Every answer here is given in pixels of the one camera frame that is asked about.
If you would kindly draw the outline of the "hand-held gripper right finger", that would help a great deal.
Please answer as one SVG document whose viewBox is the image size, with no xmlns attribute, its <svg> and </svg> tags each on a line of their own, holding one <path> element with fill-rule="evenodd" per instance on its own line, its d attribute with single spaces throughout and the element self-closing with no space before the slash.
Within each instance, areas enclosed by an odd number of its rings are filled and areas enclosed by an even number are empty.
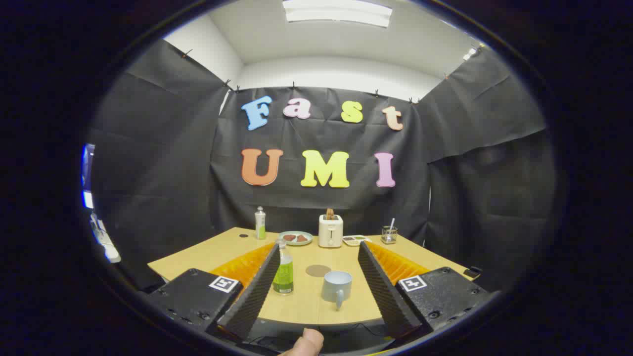
<svg viewBox="0 0 633 356">
<path fill-rule="evenodd" d="M 450 326 L 495 297 L 450 267 L 429 270 L 371 242 L 360 244 L 358 263 L 394 339 Z"/>
</svg>

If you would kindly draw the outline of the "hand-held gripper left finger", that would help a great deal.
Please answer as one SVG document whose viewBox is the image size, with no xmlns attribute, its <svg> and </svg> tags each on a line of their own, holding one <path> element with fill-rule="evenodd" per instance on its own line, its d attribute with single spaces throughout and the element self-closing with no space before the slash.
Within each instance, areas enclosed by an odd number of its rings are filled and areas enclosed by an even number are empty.
<svg viewBox="0 0 633 356">
<path fill-rule="evenodd" d="M 246 340 L 280 266 L 271 243 L 205 272 L 190 268 L 147 295 L 174 322 L 205 334 Z"/>
</svg>

